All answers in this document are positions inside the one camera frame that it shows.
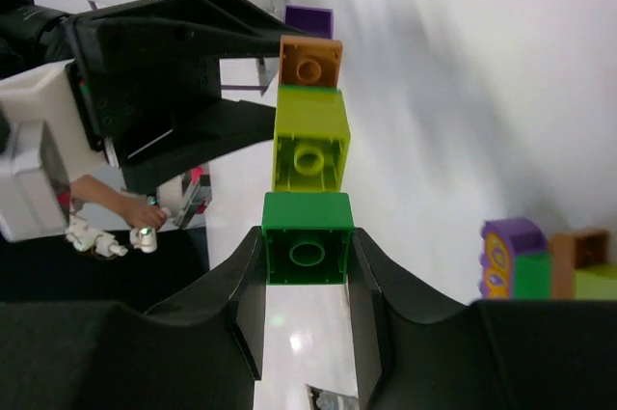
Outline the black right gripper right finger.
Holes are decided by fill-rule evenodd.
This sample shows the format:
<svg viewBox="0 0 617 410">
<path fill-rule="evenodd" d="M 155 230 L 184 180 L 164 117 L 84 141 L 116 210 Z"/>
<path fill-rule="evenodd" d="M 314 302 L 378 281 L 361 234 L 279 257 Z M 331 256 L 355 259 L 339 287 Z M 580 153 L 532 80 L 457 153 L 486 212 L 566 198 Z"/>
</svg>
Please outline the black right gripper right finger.
<svg viewBox="0 0 617 410">
<path fill-rule="evenodd" d="M 364 230 L 349 258 L 363 409 L 612 409 L 611 301 L 461 304 L 391 260 Z"/>
</svg>

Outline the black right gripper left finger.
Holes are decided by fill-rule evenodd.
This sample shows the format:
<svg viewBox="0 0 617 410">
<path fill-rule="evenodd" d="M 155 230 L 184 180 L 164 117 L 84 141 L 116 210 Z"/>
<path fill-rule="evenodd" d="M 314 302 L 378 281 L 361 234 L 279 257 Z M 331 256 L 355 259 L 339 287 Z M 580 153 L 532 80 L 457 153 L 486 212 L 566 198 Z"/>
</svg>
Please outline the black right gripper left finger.
<svg viewBox="0 0 617 410">
<path fill-rule="evenodd" d="M 214 268 L 202 230 L 111 261 L 54 236 L 1 246 L 5 409 L 250 409 L 260 378 L 260 228 Z"/>
</svg>

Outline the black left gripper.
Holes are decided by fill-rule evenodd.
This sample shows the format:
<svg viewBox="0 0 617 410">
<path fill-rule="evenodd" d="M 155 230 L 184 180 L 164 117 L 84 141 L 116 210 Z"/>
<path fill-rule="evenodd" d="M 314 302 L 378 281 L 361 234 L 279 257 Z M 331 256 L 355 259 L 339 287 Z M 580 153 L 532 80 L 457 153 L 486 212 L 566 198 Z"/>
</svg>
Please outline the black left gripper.
<svg viewBox="0 0 617 410">
<path fill-rule="evenodd" d="M 274 137 L 276 108 L 219 99 L 171 127 L 172 110 L 203 95 L 203 59 L 276 56 L 308 33 L 249 0 L 139 0 L 65 22 L 90 129 L 112 140 L 128 191 L 150 193 L 194 167 Z"/>
</svg>

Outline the orange brown lego plate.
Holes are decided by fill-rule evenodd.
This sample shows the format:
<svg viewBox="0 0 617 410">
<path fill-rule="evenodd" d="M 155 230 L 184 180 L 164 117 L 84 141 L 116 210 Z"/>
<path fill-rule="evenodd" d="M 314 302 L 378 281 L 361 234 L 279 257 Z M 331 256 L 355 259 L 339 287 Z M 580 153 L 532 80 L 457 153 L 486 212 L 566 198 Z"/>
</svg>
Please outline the orange brown lego plate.
<svg viewBox="0 0 617 410">
<path fill-rule="evenodd" d="M 335 89 L 338 85 L 343 44 L 339 40 L 281 38 L 279 84 Z"/>
</svg>

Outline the purple rounded lego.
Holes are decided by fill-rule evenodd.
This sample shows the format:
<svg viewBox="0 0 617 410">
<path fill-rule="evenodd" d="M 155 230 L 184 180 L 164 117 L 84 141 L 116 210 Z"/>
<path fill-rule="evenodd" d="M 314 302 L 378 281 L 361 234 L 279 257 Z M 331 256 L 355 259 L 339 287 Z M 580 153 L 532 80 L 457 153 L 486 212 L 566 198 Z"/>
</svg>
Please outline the purple rounded lego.
<svg viewBox="0 0 617 410">
<path fill-rule="evenodd" d="M 331 40 L 334 37 L 332 9 L 287 5 L 284 23 L 318 38 Z"/>
</svg>

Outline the lime green square lego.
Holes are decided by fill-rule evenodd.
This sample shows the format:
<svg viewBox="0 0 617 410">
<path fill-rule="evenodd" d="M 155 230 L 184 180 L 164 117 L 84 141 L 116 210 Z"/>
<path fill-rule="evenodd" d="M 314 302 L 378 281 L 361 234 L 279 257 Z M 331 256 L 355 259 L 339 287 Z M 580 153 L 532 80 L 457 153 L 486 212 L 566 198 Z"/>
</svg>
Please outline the lime green square lego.
<svg viewBox="0 0 617 410">
<path fill-rule="evenodd" d="M 278 88 L 272 185 L 277 192 L 338 192 L 351 143 L 342 91 Z"/>
</svg>

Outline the dark green square lego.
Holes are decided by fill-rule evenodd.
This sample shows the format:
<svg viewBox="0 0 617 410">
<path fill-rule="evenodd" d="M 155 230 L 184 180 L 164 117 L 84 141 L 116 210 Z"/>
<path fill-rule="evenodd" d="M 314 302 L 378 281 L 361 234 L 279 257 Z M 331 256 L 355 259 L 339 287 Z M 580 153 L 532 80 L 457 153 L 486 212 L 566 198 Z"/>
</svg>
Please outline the dark green square lego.
<svg viewBox="0 0 617 410">
<path fill-rule="evenodd" d="M 271 286 L 343 285 L 355 225 L 342 192 L 268 192 L 262 235 Z"/>
</svg>

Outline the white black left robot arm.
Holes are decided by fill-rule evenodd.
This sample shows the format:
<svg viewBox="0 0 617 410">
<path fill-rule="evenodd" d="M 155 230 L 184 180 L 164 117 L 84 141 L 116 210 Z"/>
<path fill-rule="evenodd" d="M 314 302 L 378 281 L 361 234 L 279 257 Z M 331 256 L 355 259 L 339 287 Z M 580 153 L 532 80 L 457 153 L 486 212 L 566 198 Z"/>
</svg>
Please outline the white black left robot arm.
<svg viewBox="0 0 617 410">
<path fill-rule="evenodd" d="M 56 109 L 57 143 L 80 133 L 87 153 L 147 193 L 273 138 L 275 109 L 225 99 L 220 63 L 274 58 L 297 34 L 249 0 L 137 0 L 81 14 L 1 0 L 1 74 L 58 64 L 68 105 Z"/>
</svg>

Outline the operator hand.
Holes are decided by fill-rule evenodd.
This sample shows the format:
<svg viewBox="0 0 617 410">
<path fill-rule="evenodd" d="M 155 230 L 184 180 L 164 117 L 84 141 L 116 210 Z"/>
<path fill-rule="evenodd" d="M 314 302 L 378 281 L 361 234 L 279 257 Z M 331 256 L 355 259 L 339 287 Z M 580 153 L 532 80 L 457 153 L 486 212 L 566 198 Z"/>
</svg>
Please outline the operator hand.
<svg viewBox="0 0 617 410">
<path fill-rule="evenodd" d="M 119 194 L 114 212 L 131 228 L 159 230 L 168 220 L 167 213 L 158 205 L 128 195 Z"/>
</svg>

